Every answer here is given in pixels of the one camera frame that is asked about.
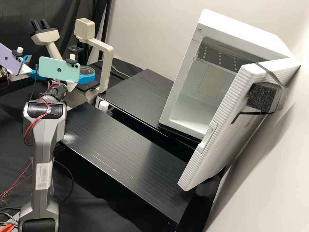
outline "microscope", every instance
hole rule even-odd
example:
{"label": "microscope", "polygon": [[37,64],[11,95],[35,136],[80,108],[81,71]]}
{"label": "microscope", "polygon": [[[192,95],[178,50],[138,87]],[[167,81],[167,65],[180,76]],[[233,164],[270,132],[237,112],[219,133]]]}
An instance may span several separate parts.
{"label": "microscope", "polygon": [[[33,42],[40,46],[46,46],[46,49],[51,58],[62,60],[55,41],[59,39],[59,32],[56,28],[51,28],[45,19],[32,21],[34,32],[31,34]],[[81,65],[86,65],[88,59],[89,47],[98,48],[103,52],[104,58],[102,63],[102,72],[100,77],[100,84],[97,88],[82,92],[74,89],[77,83],[68,83],[74,91],[71,91],[65,97],[68,105],[68,110],[84,103],[92,103],[97,97],[98,93],[107,90],[109,75],[113,61],[114,48],[96,38],[95,36],[95,23],[89,19],[81,18],[75,22],[74,35],[77,39],[77,44],[71,46],[68,50],[77,56],[77,61]]]}

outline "white knob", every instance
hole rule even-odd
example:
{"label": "white knob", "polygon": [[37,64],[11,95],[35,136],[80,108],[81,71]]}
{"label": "white knob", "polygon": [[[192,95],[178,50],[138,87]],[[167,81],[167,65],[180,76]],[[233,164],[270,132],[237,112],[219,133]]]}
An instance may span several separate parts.
{"label": "white knob", "polygon": [[23,48],[22,48],[22,47],[18,47],[18,48],[17,48],[17,52],[18,52],[18,53],[22,53],[22,52],[23,52]]}
{"label": "white knob", "polygon": [[70,54],[70,60],[75,60],[75,54]]}
{"label": "white knob", "polygon": [[102,111],[108,110],[109,103],[107,101],[100,101],[99,109]]}

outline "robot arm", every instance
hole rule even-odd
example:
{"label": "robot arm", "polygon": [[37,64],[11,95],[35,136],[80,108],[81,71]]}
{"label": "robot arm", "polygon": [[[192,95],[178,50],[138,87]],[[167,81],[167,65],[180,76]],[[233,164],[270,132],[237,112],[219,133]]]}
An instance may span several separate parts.
{"label": "robot arm", "polygon": [[62,99],[67,91],[64,84],[55,83],[40,99],[25,105],[24,142],[32,147],[33,186],[31,202],[20,211],[19,232],[58,231],[59,206],[50,199],[52,152],[65,133],[67,107]]}

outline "black cable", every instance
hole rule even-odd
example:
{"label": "black cable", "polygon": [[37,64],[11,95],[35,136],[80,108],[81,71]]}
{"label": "black cable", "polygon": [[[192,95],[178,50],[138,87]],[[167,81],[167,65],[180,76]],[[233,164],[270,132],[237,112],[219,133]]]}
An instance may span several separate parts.
{"label": "black cable", "polygon": [[59,202],[59,204],[61,204],[61,203],[65,202],[65,201],[71,196],[71,194],[72,194],[72,192],[73,192],[73,188],[74,188],[74,178],[73,178],[72,173],[70,172],[70,170],[69,170],[66,166],[64,166],[62,163],[58,162],[57,160],[54,160],[54,162],[55,162],[56,164],[59,164],[60,166],[62,166],[64,169],[66,169],[66,170],[68,171],[68,173],[70,174],[71,179],[72,179],[71,190],[70,190],[69,194],[68,194],[63,200],[61,200],[61,201]]}
{"label": "black cable", "polygon": [[18,223],[18,221],[17,221],[14,217],[12,217],[11,215],[9,215],[8,213],[0,213],[0,214],[5,215],[5,216],[7,216],[7,218],[10,218],[10,219],[12,219],[12,220],[14,220],[15,222]]}
{"label": "black cable", "polygon": [[272,114],[272,113],[274,113],[274,112],[271,112],[271,113],[267,113],[267,112],[263,112],[263,111],[260,111],[260,112],[239,112],[235,116],[235,118],[233,119],[231,124],[233,124],[237,120],[238,116],[241,115],[241,114],[244,114],[244,115],[266,115],[266,114]]}
{"label": "black cable", "polygon": [[12,224],[14,225],[16,228],[18,227],[18,224],[16,222],[0,222],[0,225],[3,225],[3,224]]}
{"label": "black cable", "polygon": [[38,73],[38,69],[39,69],[39,66],[36,64],[35,65],[35,76],[34,76],[34,84],[33,84],[33,89],[32,89],[32,93],[31,93],[31,96],[30,96],[30,99],[29,101],[31,101],[32,99],[32,96],[33,96],[33,93],[34,93],[34,89],[35,89],[35,84],[36,84],[36,75]]}
{"label": "black cable", "polygon": [[3,209],[3,210],[6,210],[6,209],[20,210],[20,208],[16,208],[16,207],[6,207],[6,206],[0,206],[0,209]]}

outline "black platform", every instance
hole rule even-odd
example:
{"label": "black platform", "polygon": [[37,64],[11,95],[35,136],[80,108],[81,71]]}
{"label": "black platform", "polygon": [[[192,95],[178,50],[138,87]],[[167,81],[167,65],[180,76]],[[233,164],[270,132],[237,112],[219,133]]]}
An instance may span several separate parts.
{"label": "black platform", "polygon": [[99,96],[158,129],[158,122],[172,86],[171,80],[145,69]]}
{"label": "black platform", "polygon": [[180,222],[194,194],[177,185],[185,162],[88,103],[68,112],[62,142]]}

